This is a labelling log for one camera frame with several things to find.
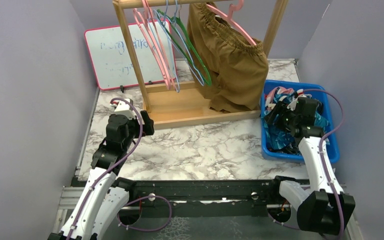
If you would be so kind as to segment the green hanger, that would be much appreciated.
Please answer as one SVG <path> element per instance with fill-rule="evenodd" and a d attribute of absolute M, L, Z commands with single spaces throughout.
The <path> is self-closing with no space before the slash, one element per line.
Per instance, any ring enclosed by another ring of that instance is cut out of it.
<path fill-rule="evenodd" d="M 167 33 L 171 43 L 174 44 L 175 48 L 182 54 L 183 58 L 187 62 L 191 73 L 197 77 L 198 83 L 201 86 L 211 86 L 212 79 L 210 72 L 198 54 L 198 51 L 192 44 L 192 41 L 187 33 L 187 29 L 181 19 L 177 16 L 169 17 L 160 9 L 154 10 L 153 12 L 156 14 L 161 23 L 163 21 L 168 21 L 169 27 L 177 36 L 180 37 L 180 40 L 176 41 L 171 33 Z"/>

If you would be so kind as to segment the pink plastic hanger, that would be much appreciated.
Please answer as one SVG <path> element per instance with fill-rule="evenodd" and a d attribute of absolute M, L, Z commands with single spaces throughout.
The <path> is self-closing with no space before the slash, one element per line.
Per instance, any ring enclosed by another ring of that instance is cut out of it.
<path fill-rule="evenodd" d="M 163 81 L 168 90 L 176 90 L 175 73 L 170 66 L 169 51 L 165 48 L 161 35 L 165 35 L 167 40 L 170 40 L 169 30 L 165 26 L 165 22 L 156 17 L 152 13 L 152 8 L 147 0 L 141 1 L 143 11 L 137 8 L 133 9 L 133 16 L 140 32 L 146 40 L 148 47 L 155 58 L 159 67 Z"/>

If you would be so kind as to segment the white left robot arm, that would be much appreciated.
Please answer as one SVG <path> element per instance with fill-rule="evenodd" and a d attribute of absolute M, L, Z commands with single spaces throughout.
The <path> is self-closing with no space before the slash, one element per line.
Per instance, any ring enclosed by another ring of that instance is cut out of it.
<path fill-rule="evenodd" d="M 50 240 L 98 240 L 124 205 L 137 200 L 136 183 L 119 177 L 124 161 L 144 136 L 154 134 L 154 121 L 145 110 L 111 114 L 106 137 L 92 156 L 87 183 L 66 223 Z"/>

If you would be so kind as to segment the thin pink wire hanger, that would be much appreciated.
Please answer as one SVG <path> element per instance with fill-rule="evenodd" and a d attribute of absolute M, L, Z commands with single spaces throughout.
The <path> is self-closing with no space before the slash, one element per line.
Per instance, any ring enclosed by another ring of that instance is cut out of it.
<path fill-rule="evenodd" d="M 166 88 L 169 89 L 170 85 L 173 84 L 173 79 L 170 74 L 169 60 L 168 60 L 163 42 L 158 33 L 157 26 L 154 21 L 154 15 L 151 13 L 151 7 L 148 1 L 142 0 L 142 5 L 143 5 L 143 15 L 144 15 L 143 24 L 145 26 L 146 31 L 148 32 L 148 35 L 151 38 L 151 42 L 153 45 L 151 47 L 151 50 L 156 50 L 156 54 L 154 54 L 154 56 L 156 57 L 157 64 L 161 70 L 161 74 L 162 74 L 164 83 L 166 85 Z"/>

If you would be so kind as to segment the dark blue patterned shorts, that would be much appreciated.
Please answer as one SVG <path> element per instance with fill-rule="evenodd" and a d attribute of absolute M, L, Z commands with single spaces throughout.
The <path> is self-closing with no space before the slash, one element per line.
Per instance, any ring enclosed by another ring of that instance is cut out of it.
<path fill-rule="evenodd" d="M 301 139 L 321 138 L 331 125 L 322 116 L 323 108 L 321 101 L 303 92 L 281 92 L 268 96 L 262 121 L 269 150 L 274 153 L 301 155 Z"/>

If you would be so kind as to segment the light blue wire hanger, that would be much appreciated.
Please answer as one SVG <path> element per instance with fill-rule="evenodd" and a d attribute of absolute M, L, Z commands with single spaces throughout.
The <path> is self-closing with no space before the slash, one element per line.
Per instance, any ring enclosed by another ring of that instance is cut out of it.
<path fill-rule="evenodd" d="M 178 50 L 178 48 L 175 45 L 173 45 L 174 41 L 172 39 L 172 35 L 170 32 L 170 22 L 168 19 L 164 20 L 164 12 L 160 13 L 159 9 L 151 9 L 151 13 L 153 14 L 153 20 L 155 21 L 155 23 L 158 23 L 160 25 L 162 29 L 161 32 L 165 34 L 165 37 L 164 37 L 165 42 L 162 41 L 162 44 L 167 54 L 169 67 L 170 67 L 169 72 L 173 80 L 172 82 L 173 84 L 170 85 L 170 88 L 168 90 L 170 90 L 172 87 L 173 90 L 179 93 L 180 83 L 178 79 L 178 74 L 176 70 L 176 61 L 175 61 L 175 50 Z"/>

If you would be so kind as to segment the pink patterned shorts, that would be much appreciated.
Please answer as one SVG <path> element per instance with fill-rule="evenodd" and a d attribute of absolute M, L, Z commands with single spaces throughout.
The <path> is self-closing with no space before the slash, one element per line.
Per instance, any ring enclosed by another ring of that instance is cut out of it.
<path fill-rule="evenodd" d="M 278 102 L 286 100 L 287 103 L 291 102 L 291 98 L 295 90 L 293 88 L 285 88 L 277 86 L 272 89 L 265 97 L 265 109 L 271 111 Z"/>

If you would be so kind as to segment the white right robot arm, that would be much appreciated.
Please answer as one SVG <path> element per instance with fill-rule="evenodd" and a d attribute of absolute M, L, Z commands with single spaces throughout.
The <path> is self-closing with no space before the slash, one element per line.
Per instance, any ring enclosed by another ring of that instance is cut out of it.
<path fill-rule="evenodd" d="M 300 230 L 321 235 L 341 236 L 356 206 L 354 197 L 344 193 L 337 181 L 322 127 L 315 124 L 319 101 L 298 97 L 295 107 L 279 101 L 264 117 L 268 125 L 290 133 L 298 145 L 308 173 L 310 188 L 297 180 L 278 177 L 279 184 L 268 190 L 269 199 L 280 204 L 287 200 L 296 210 Z"/>

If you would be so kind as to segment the grey camo shorts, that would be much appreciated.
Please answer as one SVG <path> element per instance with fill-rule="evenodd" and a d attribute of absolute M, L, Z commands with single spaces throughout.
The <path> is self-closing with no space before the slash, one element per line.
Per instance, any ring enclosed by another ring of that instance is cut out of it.
<path fill-rule="evenodd" d="M 271 111 L 264 110 L 262 120 L 262 126 L 266 135 L 266 147 L 270 152 L 283 153 L 290 155 L 300 156 L 301 152 L 298 149 L 298 145 L 295 142 L 294 137 L 274 125 L 268 125 L 264 120 L 264 117 Z"/>

